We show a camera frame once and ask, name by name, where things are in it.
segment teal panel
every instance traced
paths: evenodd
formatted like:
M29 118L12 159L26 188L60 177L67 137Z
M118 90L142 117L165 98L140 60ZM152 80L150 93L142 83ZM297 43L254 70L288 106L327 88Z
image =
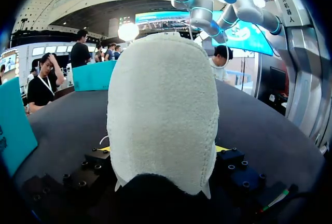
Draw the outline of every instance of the teal panel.
M73 68L75 91L108 90L115 64L107 61Z
M36 147L16 77L0 86L0 154L10 176Z

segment yellow plate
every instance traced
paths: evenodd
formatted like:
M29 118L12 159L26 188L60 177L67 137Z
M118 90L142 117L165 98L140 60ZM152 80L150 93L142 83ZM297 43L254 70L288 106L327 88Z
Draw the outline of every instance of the yellow plate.
M102 148L102 149L99 149L99 150L108 150L108 151L109 151L109 146L108 146L108 147L105 147L105 148ZM217 152L220 152L220 151L222 151L222 150L229 150L229 149L226 149L226 148L224 148L224 147L220 147L220 146L217 146L217 145L216 145L216 151L217 151Z

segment bright light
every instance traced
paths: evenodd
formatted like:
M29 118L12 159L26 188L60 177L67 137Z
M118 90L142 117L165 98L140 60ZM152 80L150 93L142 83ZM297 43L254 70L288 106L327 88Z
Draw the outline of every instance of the bright light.
M67 46L58 46L57 53L64 53L67 51Z
M56 52L57 47L56 46L47 46L45 48L45 53L55 53Z
M32 55L39 55L39 54L44 54L44 47L38 47L38 48L34 48L32 50Z
M95 50L95 47L88 46L88 50L89 50L89 52L94 52L94 50Z
M253 0L254 4L259 7L259 8L264 8L265 7L265 0Z
M119 38L124 41L132 41L139 35L139 27L134 23L125 23L119 27Z

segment ceiling light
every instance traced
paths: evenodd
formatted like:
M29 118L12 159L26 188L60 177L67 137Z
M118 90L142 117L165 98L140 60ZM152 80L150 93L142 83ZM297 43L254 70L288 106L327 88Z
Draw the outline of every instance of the ceiling light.
M132 41L139 35L139 27L134 23L125 23L119 27L119 38L124 41Z

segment black monitor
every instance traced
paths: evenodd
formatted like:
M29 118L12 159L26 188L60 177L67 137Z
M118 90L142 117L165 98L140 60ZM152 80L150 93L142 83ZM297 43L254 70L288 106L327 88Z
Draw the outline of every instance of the black monitor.
M286 72L270 67L270 88L277 91L285 91Z

